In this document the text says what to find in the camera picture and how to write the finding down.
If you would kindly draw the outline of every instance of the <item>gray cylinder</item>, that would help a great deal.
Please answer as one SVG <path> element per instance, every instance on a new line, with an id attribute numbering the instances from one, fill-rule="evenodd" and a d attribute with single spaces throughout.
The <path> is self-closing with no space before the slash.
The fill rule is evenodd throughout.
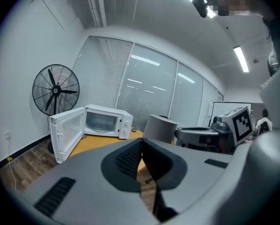
<path id="1" fill-rule="evenodd" d="M 151 114 L 145 127 L 143 138 L 171 143 L 176 129 L 177 122 Z"/>

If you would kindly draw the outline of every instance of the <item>power outlet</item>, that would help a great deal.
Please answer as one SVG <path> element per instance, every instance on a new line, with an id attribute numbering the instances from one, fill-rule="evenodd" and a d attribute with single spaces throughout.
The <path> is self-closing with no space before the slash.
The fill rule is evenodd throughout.
<path id="1" fill-rule="evenodd" d="M 10 132 L 5 132 L 5 136 L 6 136 L 6 140 L 9 140 L 11 137 L 10 137 Z"/>

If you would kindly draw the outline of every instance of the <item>fan grille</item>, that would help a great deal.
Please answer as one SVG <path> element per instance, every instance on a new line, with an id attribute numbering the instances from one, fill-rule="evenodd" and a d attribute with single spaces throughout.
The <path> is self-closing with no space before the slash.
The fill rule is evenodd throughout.
<path id="1" fill-rule="evenodd" d="M 52 73 L 55 84 L 58 85 L 62 91 L 70 90 L 76 93 L 59 93 L 57 96 L 54 96 L 46 110 L 46 105 L 54 93 L 54 87 L 50 79 L 49 70 Z M 63 65 L 52 64 L 42 69 L 36 76 L 32 92 L 34 102 L 38 109 L 44 114 L 52 116 L 54 115 L 55 99 L 57 100 L 56 113 L 65 112 L 74 107 L 79 98 L 80 85 L 72 70 Z"/>

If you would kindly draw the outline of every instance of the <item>ceiling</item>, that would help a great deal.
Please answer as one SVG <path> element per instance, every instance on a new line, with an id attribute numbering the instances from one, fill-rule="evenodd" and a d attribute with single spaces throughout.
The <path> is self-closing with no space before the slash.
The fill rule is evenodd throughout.
<path id="1" fill-rule="evenodd" d="M 88 1 L 71 1 L 84 27 L 93 27 Z M 169 40 L 208 65 L 227 87 L 243 85 L 235 81 L 259 87 L 269 78 L 271 39 L 256 15 L 201 18 L 188 0 L 104 0 L 104 6 L 108 25 L 133 26 Z M 249 73 L 242 71 L 235 46 L 241 46 Z"/>

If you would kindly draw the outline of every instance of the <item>baseboard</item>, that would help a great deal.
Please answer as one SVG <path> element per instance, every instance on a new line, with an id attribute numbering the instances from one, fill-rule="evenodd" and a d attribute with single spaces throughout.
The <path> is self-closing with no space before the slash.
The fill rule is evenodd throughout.
<path id="1" fill-rule="evenodd" d="M 42 143 L 43 141 L 45 141 L 46 139 L 50 138 L 51 135 L 48 134 L 47 136 L 44 136 L 43 138 L 38 139 L 35 142 L 32 142 L 31 144 L 25 146 L 24 148 L 18 150 L 17 152 L 13 153 L 12 155 L 10 155 L 10 157 L 12 159 L 18 157 L 19 155 L 23 154 L 24 152 L 26 152 L 27 150 L 30 150 L 31 148 L 35 147 L 36 145 Z M 8 160 L 7 158 L 5 158 L 4 160 L 0 161 L 0 169 L 5 166 L 6 164 L 8 164 Z"/>

